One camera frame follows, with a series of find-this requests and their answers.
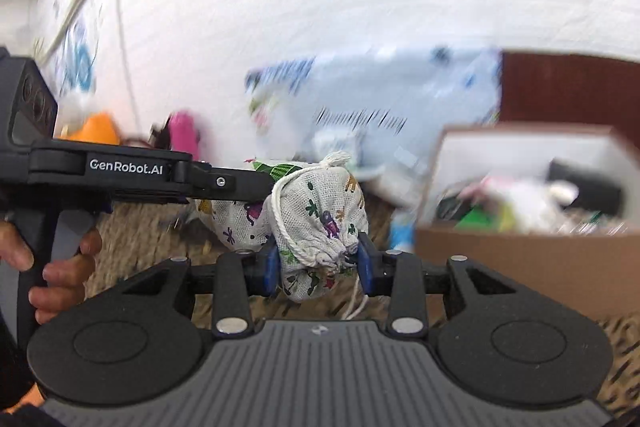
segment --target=plastic bag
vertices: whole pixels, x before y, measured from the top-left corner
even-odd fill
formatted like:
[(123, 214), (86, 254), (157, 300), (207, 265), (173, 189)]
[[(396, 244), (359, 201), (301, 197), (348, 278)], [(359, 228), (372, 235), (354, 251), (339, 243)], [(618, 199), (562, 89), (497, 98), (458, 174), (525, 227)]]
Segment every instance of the plastic bag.
[(437, 48), (326, 55), (251, 71), (246, 88), (260, 153), (318, 160), (316, 134), (342, 128), (359, 133), (360, 167), (399, 166), (422, 176), (445, 125), (495, 119), (500, 64), (497, 50)]

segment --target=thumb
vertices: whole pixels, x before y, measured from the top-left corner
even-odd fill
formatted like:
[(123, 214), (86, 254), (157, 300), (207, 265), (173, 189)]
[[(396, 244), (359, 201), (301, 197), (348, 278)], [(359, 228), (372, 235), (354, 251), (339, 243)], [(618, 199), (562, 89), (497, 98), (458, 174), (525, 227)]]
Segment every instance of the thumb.
[(25, 245), (14, 225), (4, 221), (0, 221), (0, 259), (20, 271), (33, 266), (33, 253)]

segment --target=open box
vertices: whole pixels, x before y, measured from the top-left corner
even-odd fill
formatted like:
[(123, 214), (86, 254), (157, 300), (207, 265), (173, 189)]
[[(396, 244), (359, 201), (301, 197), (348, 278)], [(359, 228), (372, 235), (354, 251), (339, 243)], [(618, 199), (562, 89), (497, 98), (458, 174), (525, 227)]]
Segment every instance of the open box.
[[(620, 235), (534, 235), (433, 225), (440, 195), (489, 172), (544, 179), (554, 158), (602, 172), (623, 187)], [(466, 255), (594, 319), (640, 311), (640, 151), (608, 126), (500, 123), (449, 128), (434, 156), (415, 230), (435, 264)]]

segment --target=metal screw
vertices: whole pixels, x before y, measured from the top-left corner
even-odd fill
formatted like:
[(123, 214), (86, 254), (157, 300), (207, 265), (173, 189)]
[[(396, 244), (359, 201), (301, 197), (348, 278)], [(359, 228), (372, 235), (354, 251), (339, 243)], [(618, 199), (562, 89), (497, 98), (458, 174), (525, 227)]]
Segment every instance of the metal screw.
[(246, 320), (240, 317), (225, 317), (216, 322), (216, 329), (220, 333), (226, 333), (227, 335), (242, 333), (248, 327), (249, 324), (246, 323)]
[(422, 331), (424, 324), (413, 317), (400, 317), (391, 323), (391, 327), (398, 333), (411, 334)]

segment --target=finger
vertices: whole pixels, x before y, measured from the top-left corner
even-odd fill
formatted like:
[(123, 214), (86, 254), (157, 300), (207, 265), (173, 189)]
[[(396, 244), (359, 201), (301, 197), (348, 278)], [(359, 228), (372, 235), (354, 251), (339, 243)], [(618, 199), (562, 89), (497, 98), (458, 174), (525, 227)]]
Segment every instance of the finger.
[(85, 233), (80, 241), (80, 251), (85, 255), (98, 255), (102, 249), (102, 237), (96, 229)]
[(33, 266), (33, 253), (25, 245), (14, 225), (5, 221), (0, 221), (0, 258), (20, 271)]
[(41, 288), (34, 286), (29, 290), (29, 302), (34, 308), (47, 312), (61, 312), (84, 300), (84, 286), (73, 288)]
[(44, 310), (36, 310), (36, 322), (40, 325), (48, 323), (58, 312), (47, 312)]
[(66, 261), (47, 264), (42, 276), (50, 286), (80, 286), (95, 271), (95, 259), (91, 255), (76, 255)]

